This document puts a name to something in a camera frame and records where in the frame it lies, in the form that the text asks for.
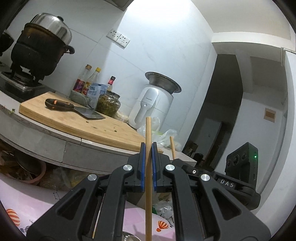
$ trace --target stainless steel pot lid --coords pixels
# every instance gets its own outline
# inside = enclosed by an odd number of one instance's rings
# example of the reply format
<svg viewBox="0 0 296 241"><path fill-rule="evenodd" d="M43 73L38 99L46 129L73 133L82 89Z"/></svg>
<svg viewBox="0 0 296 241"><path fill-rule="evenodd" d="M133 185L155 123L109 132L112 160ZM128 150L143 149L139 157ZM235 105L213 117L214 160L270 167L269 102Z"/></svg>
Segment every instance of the stainless steel pot lid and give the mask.
<svg viewBox="0 0 296 241"><path fill-rule="evenodd" d="M181 86L167 76L155 72L147 72L145 76L149 80L150 85L160 87L170 94L182 91Z"/></svg>
<svg viewBox="0 0 296 241"><path fill-rule="evenodd" d="M58 38L60 38L66 45L72 40L72 34L64 19L60 16L56 17L49 13L37 14L30 23L37 24L48 31L51 31Z"/></svg>

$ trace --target wall vent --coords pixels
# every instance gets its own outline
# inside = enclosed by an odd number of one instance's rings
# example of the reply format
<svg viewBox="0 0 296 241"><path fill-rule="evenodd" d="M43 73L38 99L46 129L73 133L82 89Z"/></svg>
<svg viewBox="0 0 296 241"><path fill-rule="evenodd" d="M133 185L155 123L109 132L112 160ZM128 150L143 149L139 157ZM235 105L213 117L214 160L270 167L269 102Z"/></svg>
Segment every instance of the wall vent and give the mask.
<svg viewBox="0 0 296 241"><path fill-rule="evenodd" d="M271 122L275 122L276 112L274 110L265 108L264 119L271 121Z"/></svg>

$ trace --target blue gripper pad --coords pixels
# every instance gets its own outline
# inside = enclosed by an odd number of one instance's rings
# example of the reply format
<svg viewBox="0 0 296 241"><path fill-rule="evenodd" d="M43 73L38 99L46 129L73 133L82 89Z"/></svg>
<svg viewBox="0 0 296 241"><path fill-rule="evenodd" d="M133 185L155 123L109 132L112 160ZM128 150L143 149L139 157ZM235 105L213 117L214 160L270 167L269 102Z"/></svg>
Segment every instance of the blue gripper pad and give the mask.
<svg viewBox="0 0 296 241"><path fill-rule="evenodd" d="M157 155L157 147L152 144L152 173L153 173L153 187L154 191L156 192L157 182L156 182L156 156Z"/></svg>
<svg viewBox="0 0 296 241"><path fill-rule="evenodd" d="M145 161L146 161L146 144L144 143L144 151L142 153L142 169L141 169L141 190L145 191Z"/></svg>

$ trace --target stainless steel bowl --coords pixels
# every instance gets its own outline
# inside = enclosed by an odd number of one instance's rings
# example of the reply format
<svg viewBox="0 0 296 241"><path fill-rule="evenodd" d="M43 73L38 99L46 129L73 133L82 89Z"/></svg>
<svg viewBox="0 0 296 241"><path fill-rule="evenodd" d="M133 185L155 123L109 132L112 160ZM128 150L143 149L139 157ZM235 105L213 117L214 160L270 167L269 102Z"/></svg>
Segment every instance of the stainless steel bowl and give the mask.
<svg viewBox="0 0 296 241"><path fill-rule="evenodd" d="M60 38L66 45L72 40L72 34L66 24L63 23L64 19L60 16L56 17L49 13L37 14L30 23L37 24L54 35Z"/></svg>
<svg viewBox="0 0 296 241"><path fill-rule="evenodd" d="M141 241L137 236L131 234L131 233L128 233L128 232L125 232L125 231L122 231L122 239L121 241Z"/></svg>
<svg viewBox="0 0 296 241"><path fill-rule="evenodd" d="M150 85L160 87L170 94L182 91L181 86L167 76L155 72L147 72L145 76L149 80Z"/></svg>

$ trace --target pot handle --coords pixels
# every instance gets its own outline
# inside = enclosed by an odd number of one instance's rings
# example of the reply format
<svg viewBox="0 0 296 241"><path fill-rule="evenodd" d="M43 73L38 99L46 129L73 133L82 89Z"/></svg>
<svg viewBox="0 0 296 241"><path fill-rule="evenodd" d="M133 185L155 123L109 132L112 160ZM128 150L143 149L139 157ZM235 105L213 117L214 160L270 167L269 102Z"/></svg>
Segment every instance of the pot handle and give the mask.
<svg viewBox="0 0 296 241"><path fill-rule="evenodd" d="M72 46L66 45L66 52L65 53L74 54L75 49Z"/></svg>

